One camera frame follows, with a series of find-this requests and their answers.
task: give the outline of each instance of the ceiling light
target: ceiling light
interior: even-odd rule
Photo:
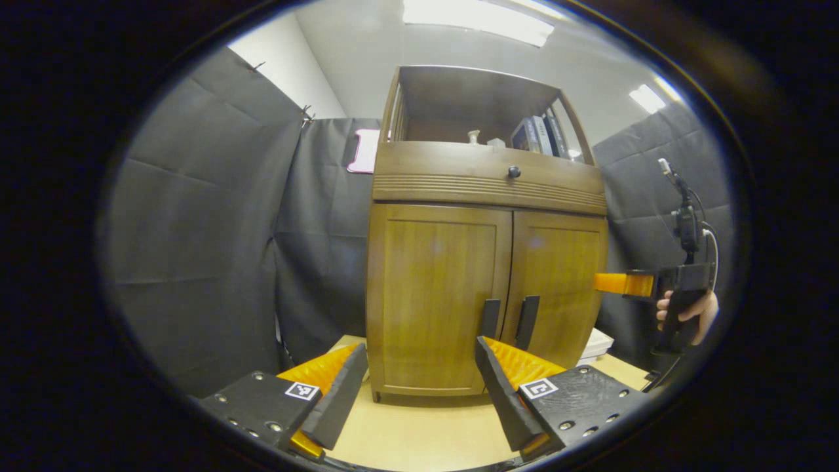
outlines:
[[[527,8],[530,8],[532,10],[536,10],[537,12],[542,13],[543,15],[547,15],[551,18],[564,19],[564,20],[568,19],[568,17],[566,17],[564,14],[562,14],[560,12],[557,12],[556,10],[554,10],[553,8],[551,8],[547,5],[544,5],[544,4],[539,3],[539,2],[535,2],[534,0],[509,0],[509,1],[513,2],[513,3],[517,3],[517,4],[519,4],[523,7],[527,7]]]
[[[647,113],[655,113],[664,108],[664,102],[646,84],[639,87],[638,90],[631,91],[629,96],[638,102],[638,105],[644,107]]]
[[[542,47],[554,27],[509,8],[477,0],[404,0],[405,24],[439,24],[499,34]]]
[[[674,102],[681,102],[681,95],[679,95],[679,93],[673,87],[671,87],[665,79],[662,79],[661,77],[655,77],[655,83],[659,84],[661,90],[663,90],[664,93],[669,95]]]

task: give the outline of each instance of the wooden table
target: wooden table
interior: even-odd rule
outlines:
[[[333,349],[364,342],[344,336]],[[632,388],[642,389],[647,372],[609,354],[590,365]],[[373,402],[365,379],[332,451],[335,459],[403,472],[470,469],[512,459],[501,422],[488,395],[396,396]]]

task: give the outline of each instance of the drawer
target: drawer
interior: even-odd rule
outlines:
[[[521,175],[508,177],[515,165]],[[600,169],[482,144],[379,143],[373,200],[460,202],[606,215]]]

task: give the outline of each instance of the pink sign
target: pink sign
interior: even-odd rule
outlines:
[[[356,159],[347,166],[347,170],[357,174],[372,174],[376,166],[376,149],[378,148],[378,129],[359,129]]]

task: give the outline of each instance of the cabinet door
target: cabinet door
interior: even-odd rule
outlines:
[[[572,368],[600,309],[594,275],[606,269],[607,223],[541,212],[515,212],[513,268],[502,341],[515,344],[522,301],[539,296],[528,351]]]
[[[512,248],[511,212],[371,206],[367,352],[374,397],[472,395],[483,380],[475,337],[484,301],[501,300]]]

